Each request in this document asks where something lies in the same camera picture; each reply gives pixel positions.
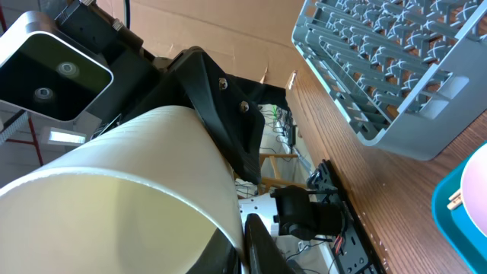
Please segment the small pink plate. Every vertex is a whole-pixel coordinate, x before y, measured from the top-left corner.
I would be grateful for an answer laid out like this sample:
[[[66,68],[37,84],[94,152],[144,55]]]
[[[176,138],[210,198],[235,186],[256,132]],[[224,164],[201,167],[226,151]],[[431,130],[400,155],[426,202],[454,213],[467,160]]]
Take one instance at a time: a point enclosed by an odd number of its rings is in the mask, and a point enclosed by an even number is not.
[[[467,215],[486,236],[486,145],[476,150],[467,161],[460,190]]]

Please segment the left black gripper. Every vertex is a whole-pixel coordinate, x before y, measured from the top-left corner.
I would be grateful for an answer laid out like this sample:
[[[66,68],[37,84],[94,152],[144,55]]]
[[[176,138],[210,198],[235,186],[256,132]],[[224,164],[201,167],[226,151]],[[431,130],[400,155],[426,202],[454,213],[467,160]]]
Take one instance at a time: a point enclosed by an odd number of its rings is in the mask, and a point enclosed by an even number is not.
[[[203,49],[191,47],[174,59],[153,56],[140,37],[94,1],[71,2],[56,25],[102,58],[113,73],[113,83],[89,106],[89,113],[110,123],[167,105],[194,108],[234,172],[261,183],[264,117]]]

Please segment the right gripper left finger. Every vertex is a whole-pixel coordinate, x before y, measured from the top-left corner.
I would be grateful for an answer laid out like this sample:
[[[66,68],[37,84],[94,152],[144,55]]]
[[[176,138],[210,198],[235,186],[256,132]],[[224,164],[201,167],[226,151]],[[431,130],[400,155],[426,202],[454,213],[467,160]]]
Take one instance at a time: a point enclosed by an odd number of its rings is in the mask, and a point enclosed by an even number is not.
[[[240,258],[231,242],[216,229],[186,274],[241,274]]]

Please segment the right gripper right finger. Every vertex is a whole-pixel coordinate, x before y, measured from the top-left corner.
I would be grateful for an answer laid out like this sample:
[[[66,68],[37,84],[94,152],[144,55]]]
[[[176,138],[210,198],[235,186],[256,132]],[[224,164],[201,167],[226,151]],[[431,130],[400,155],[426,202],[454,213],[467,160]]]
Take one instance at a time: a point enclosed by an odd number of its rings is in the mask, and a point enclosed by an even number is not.
[[[244,236],[251,274],[294,274],[257,214],[247,216]]]

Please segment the white cup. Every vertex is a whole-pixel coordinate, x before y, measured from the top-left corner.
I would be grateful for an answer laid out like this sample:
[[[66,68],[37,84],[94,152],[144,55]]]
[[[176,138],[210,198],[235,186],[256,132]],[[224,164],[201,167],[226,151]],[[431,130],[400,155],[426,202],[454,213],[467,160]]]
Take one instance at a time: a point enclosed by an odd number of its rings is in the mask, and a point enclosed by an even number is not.
[[[234,176],[195,110],[137,116],[1,190],[3,273],[185,273],[219,229],[242,262]]]

